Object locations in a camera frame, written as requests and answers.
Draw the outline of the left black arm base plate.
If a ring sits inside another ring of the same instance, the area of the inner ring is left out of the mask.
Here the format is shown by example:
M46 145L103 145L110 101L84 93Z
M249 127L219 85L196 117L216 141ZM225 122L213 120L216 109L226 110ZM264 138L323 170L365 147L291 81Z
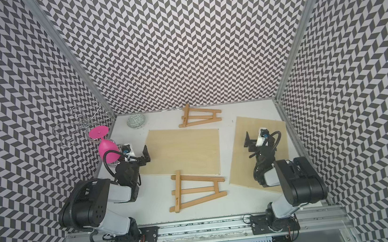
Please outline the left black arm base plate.
M147 226L138 230L130 230L126 235L116 236L111 242L157 242L158 226Z

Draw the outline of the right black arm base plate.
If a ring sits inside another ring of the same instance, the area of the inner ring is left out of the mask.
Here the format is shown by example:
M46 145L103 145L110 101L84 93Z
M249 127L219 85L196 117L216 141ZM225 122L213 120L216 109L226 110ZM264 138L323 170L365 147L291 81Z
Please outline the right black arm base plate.
M269 219L265 214L250 215L249 222L253 235L296 232L301 229L299 222L294 217Z

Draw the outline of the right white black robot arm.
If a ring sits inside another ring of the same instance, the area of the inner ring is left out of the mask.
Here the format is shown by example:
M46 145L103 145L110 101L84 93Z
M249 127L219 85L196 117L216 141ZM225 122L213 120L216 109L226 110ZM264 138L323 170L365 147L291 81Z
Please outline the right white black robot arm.
M304 206L327 198L328 190L316 170L306 157L292 160L276 159L282 138L280 131L269 132L260 128L258 138L251 139L246 133L244 147L255 158L253 178L262 187L281 187L283 195L268 204L265 226L272 232L296 230L294 214Z

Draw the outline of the small wooden easel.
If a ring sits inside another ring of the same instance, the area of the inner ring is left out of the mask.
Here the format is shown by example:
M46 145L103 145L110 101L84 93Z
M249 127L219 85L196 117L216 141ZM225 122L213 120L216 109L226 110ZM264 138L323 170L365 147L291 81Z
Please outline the small wooden easel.
M211 124L222 120L222 117L219 116L222 112L218 109L191 108L187 103L185 107L182 108L182 111L184 113L181 117L182 122L179 124L179 128Z

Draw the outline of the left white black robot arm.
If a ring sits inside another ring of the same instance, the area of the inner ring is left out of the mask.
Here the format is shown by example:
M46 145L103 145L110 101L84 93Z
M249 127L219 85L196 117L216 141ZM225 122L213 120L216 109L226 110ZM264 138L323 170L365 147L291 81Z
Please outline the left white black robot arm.
M103 233L112 242L143 242L143 234L134 218L109 210L109 203L133 203L141 185L140 168L151 161L147 146L136 157L129 145L121 152L107 151L102 158L107 172L114 178L80 181L59 212L62 228L81 232Z

